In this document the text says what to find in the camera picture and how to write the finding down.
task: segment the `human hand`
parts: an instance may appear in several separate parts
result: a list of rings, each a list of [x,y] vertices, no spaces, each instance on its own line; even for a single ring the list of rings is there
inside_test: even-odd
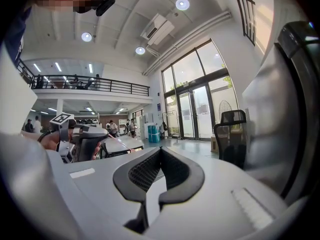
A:
[[[73,133],[73,129],[69,129],[68,130],[68,135],[69,135],[69,140],[72,141],[72,133]],[[46,136],[44,136],[44,138],[41,140],[41,145],[46,149],[46,150],[53,150],[56,151],[57,145],[60,141],[59,138],[59,132],[55,131],[51,134],[48,134]],[[92,158],[91,160],[95,160],[97,157],[97,154],[100,150],[100,146],[101,146],[101,142],[98,142],[94,152],[92,154]]]

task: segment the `chair backrest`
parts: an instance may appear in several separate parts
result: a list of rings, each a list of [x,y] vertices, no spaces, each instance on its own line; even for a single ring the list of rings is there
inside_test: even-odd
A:
[[[221,114],[221,124],[232,123],[238,121],[246,121],[246,113],[243,110],[230,110],[222,112]]]
[[[219,159],[243,169],[247,151],[246,121],[218,123],[213,131],[219,148]]]

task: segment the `cardboard box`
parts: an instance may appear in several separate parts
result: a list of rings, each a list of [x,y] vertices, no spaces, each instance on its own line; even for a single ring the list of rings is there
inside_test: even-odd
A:
[[[215,136],[211,136],[211,152],[219,153],[218,143]]]

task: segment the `air conditioner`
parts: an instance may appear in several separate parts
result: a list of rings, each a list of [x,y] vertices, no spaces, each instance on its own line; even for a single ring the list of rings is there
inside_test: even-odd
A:
[[[158,45],[174,28],[169,20],[157,13],[140,36],[148,40],[148,45]]]

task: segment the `column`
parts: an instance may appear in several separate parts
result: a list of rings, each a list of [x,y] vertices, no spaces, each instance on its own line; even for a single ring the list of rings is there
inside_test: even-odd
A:
[[[64,100],[62,98],[58,98],[58,101],[56,103],[56,115],[57,116],[62,114],[63,107],[64,107]]]

